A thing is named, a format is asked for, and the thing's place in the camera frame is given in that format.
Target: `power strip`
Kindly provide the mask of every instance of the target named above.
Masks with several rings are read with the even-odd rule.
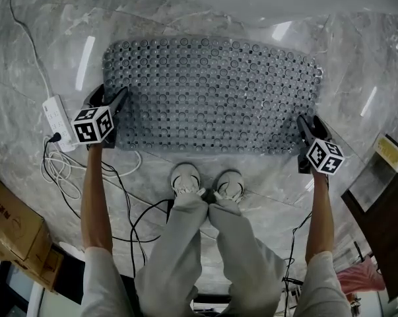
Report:
[[[76,140],[59,95],[48,98],[42,106],[52,132],[61,134],[62,139],[58,142],[59,148],[63,152],[73,151],[77,146],[74,144]]]

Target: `bottle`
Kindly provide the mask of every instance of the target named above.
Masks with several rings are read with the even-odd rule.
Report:
[[[398,172],[398,147],[388,138],[380,135],[375,142],[376,152]]]

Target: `white cube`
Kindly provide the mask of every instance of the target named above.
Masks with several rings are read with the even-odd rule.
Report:
[[[100,143],[114,128],[108,106],[80,110],[71,122],[81,144]]]
[[[316,139],[306,154],[312,166],[323,174],[335,175],[345,160],[340,146]]]

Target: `gray pants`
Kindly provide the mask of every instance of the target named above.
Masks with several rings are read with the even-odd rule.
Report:
[[[281,297],[285,263],[257,240],[250,222],[233,201],[208,205],[197,194],[175,200],[168,224],[135,286],[147,317],[198,316],[190,308],[201,274],[200,227],[209,216],[218,229],[224,274],[232,297],[223,316],[273,316]]]

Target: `marble floor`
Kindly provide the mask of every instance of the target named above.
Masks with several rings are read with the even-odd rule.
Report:
[[[45,217],[53,239],[81,248],[79,220],[65,206],[59,191],[40,175],[42,141],[50,128],[42,112],[46,90],[34,63],[28,38],[13,22],[9,0],[0,0],[0,179],[25,203]],[[131,36],[208,34],[246,38],[300,50],[314,55],[325,69],[317,112],[330,127],[347,159],[331,178],[331,202],[335,220],[335,267],[353,261],[356,240],[364,252],[365,239],[340,195],[368,164],[372,144],[379,133],[398,141],[398,16],[379,13],[342,13],[294,20],[273,37],[277,25],[248,26],[234,17],[196,0],[13,0],[15,15],[29,27],[54,94],[60,95],[71,118],[86,95],[102,83],[101,57],[110,43]],[[75,89],[84,43],[95,37],[83,89]],[[205,185],[227,168],[244,175],[247,192],[241,203],[256,237],[278,255],[287,258],[292,229],[312,206],[312,178],[296,172],[296,157],[247,155],[187,155],[141,152],[142,167],[123,179],[136,196],[155,203],[172,195],[168,176],[181,161],[192,162]],[[71,156],[86,162],[86,151]],[[134,153],[106,151],[104,160],[120,172],[135,166]],[[72,180],[81,186],[83,172]],[[123,193],[106,184],[106,196],[114,235],[129,236]],[[146,206],[133,200],[133,216]],[[71,201],[79,211],[80,201]],[[143,238],[162,232],[165,215],[149,212],[139,227]],[[215,237],[207,223],[203,231]],[[291,276],[303,278],[308,224],[297,232]],[[152,243],[144,245],[150,254]],[[136,249],[137,267],[141,253]],[[129,246],[114,241],[114,258],[121,273],[131,275]],[[212,238],[202,236],[203,274],[199,290],[225,293],[228,282]]]

